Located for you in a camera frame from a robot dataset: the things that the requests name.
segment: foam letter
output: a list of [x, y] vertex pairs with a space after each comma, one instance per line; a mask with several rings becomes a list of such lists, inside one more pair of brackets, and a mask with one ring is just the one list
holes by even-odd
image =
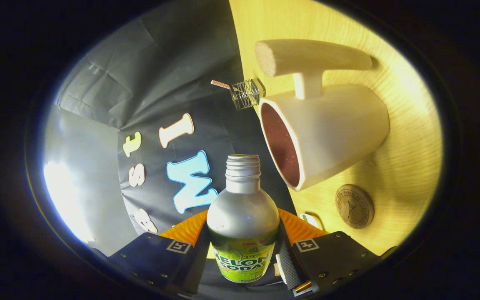
[[202, 205], [209, 205], [218, 196], [214, 188], [210, 188], [204, 195], [198, 194], [211, 184], [208, 177], [194, 176], [195, 173], [207, 174], [210, 171], [205, 151], [200, 150], [196, 156], [185, 161], [166, 164], [166, 175], [174, 182], [185, 184], [175, 196], [173, 204], [179, 213], [185, 213], [185, 209]]
[[129, 184], [131, 186], [142, 185], [145, 181], [145, 169], [141, 163], [129, 169]]
[[143, 230], [151, 231], [152, 233], [158, 232], [157, 228], [155, 227], [145, 210], [139, 209], [138, 211], [135, 211], [135, 220]]
[[166, 148], [169, 142], [185, 133], [188, 133], [189, 135], [194, 133], [192, 117], [187, 113], [183, 114], [179, 121], [173, 123], [169, 127], [160, 127], [158, 129], [158, 139], [160, 140], [162, 148]]
[[135, 132], [135, 139], [131, 139], [130, 136], [125, 138], [125, 144], [123, 144], [123, 152], [127, 157], [131, 156], [131, 152], [138, 150], [142, 142], [142, 136], [137, 131]]

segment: mug handle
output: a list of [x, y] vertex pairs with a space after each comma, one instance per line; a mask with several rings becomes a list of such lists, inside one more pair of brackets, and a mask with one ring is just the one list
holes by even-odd
[[320, 40], [261, 40], [255, 56], [268, 77], [294, 74], [298, 99], [319, 97], [324, 70], [369, 70], [373, 63], [365, 52]]

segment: wooden panel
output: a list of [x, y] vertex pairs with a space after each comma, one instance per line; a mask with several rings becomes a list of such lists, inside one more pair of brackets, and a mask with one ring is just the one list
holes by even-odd
[[[401, 243], [427, 209], [442, 163], [438, 113], [423, 79], [380, 36], [325, 5], [307, 0], [230, 0], [230, 5], [244, 77], [259, 77], [267, 95], [290, 91], [294, 83], [292, 75], [269, 78], [261, 72], [255, 59], [258, 40], [323, 40], [373, 57], [371, 70], [326, 71], [323, 84], [355, 83], [372, 89], [388, 107], [388, 138], [349, 169], [290, 194], [297, 213], [316, 213], [328, 232], [342, 230], [377, 255]], [[337, 212], [335, 194], [343, 184], [363, 188], [375, 204], [375, 218], [364, 229], [349, 227]]]

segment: white mug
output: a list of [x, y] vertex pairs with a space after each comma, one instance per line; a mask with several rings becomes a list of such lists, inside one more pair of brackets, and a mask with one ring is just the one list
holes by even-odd
[[[309, 40], [269, 40], [259, 42], [256, 50], [268, 76], [294, 73], [295, 91], [263, 97], [258, 108], [266, 144], [290, 188], [304, 190], [340, 173], [386, 139], [390, 125], [381, 99], [356, 84], [322, 88], [322, 73], [335, 65], [335, 59], [326, 55], [316, 63], [316, 57], [308, 55], [332, 51], [338, 60], [347, 55], [347, 65], [337, 61], [339, 68], [364, 70], [371, 67], [365, 53]], [[290, 63], [290, 57], [303, 59], [305, 64]]]

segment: bottle neck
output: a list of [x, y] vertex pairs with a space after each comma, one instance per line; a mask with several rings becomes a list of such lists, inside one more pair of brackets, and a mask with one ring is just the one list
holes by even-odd
[[251, 180], [225, 180], [225, 189], [235, 194], [253, 194], [260, 189], [260, 179]]
[[233, 154], [227, 158], [226, 189], [229, 192], [250, 194], [260, 189], [260, 160], [258, 155]]

